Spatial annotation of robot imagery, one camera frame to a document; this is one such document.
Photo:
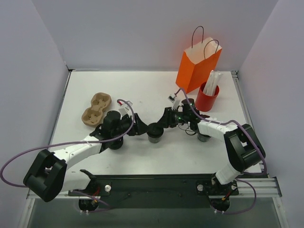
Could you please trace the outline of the black cup lid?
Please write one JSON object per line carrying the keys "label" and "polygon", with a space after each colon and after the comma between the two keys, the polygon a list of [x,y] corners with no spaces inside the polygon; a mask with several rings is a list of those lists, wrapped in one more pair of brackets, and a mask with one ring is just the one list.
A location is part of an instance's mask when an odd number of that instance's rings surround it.
{"label": "black cup lid", "polygon": [[147,135],[151,138],[159,138],[163,135],[164,129],[157,123],[151,123],[148,125]]}

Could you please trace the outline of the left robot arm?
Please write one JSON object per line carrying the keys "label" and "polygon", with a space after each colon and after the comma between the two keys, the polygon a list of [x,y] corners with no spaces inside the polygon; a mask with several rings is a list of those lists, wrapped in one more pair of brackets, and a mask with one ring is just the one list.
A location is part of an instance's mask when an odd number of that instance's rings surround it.
{"label": "left robot arm", "polygon": [[135,114],[121,116],[118,111],[109,111],[93,132],[79,144],[50,152],[40,151],[25,175],[23,183],[45,202],[53,200],[60,192],[81,190],[85,195],[96,191],[95,176],[87,170],[71,172],[69,169],[89,156],[99,154],[107,148],[117,150],[124,141],[124,135],[138,136],[148,131]]}

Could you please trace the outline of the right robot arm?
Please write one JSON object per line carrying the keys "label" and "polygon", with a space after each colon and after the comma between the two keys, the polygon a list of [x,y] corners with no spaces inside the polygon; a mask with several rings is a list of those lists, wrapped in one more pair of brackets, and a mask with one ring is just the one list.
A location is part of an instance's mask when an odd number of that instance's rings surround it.
{"label": "right robot arm", "polygon": [[178,108],[166,107],[156,123],[156,129],[163,131],[179,124],[187,124],[203,142],[215,138],[225,144],[228,162],[212,175],[210,187],[214,193],[221,194],[236,177],[265,160],[266,153],[251,125],[222,124],[208,115],[201,114],[192,99],[182,100],[181,111]]}

